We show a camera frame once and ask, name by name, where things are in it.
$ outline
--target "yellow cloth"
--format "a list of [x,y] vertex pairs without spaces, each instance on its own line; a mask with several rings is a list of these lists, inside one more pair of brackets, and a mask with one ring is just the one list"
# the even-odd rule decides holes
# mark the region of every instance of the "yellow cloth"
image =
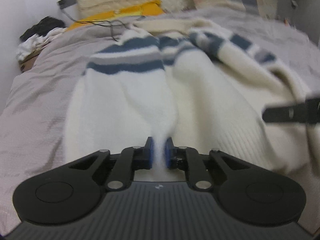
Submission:
[[[85,22],[85,21],[103,21],[103,20],[114,20],[120,17],[124,16],[135,16],[135,15],[141,15],[141,16],[156,16],[163,14],[164,11],[160,8],[161,0],[151,0],[146,3],[122,8],[120,10],[115,11],[109,11],[109,12],[103,12],[99,13],[93,16],[89,16],[87,18],[81,19],[79,22]],[[73,23],[67,31],[73,30],[75,28],[85,26],[91,23]]]

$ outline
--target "black cable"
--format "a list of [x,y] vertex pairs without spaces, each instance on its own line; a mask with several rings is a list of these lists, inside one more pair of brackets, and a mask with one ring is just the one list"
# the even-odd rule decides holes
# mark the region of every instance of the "black cable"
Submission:
[[[109,27],[110,28],[110,32],[111,32],[111,37],[113,38],[114,41],[118,41],[116,38],[114,38],[114,32],[113,32],[113,27],[125,27],[126,29],[129,29],[129,27],[127,26],[129,23],[123,23],[122,21],[120,21],[119,19],[115,19],[112,21],[107,21],[107,20],[102,20],[102,21],[98,21],[98,20],[93,20],[93,21],[77,21],[75,19],[73,19],[68,13],[65,12],[64,9],[60,9],[61,12],[66,15],[71,21],[75,22],[75,23],[80,23],[80,24],[93,24],[93,25],[97,25],[97,26],[102,26],[102,27]],[[145,18],[145,16],[140,16],[140,18],[138,18],[136,21],[140,21],[141,19]],[[102,24],[98,24],[98,23],[103,23],[103,22],[107,22],[110,25],[102,25]],[[113,22],[120,22],[121,24],[119,25],[113,25]]]

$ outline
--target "gray bed sheet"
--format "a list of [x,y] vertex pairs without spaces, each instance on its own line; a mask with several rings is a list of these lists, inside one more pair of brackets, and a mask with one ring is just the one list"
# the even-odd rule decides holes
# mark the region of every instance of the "gray bed sheet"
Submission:
[[[320,92],[320,52],[308,37],[276,21],[232,11],[209,8],[151,18],[205,17],[271,50],[309,85]],[[125,28],[115,29],[121,34]],[[12,84],[7,106],[0,116],[0,233],[19,223],[12,194],[19,183],[65,164],[63,127],[73,88],[89,57],[114,41],[110,29],[84,26],[63,34],[45,48],[35,66]],[[307,206],[300,223],[310,232],[320,226],[320,179],[311,165],[290,175],[307,192]]]

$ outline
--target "white wall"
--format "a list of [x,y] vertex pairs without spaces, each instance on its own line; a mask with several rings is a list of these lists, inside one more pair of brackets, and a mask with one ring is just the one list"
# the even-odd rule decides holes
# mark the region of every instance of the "white wall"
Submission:
[[[33,24],[46,16],[70,21],[59,11],[59,0],[0,0],[0,114],[2,113],[12,81],[20,74],[15,53],[19,37]],[[67,12],[77,18],[77,12]]]

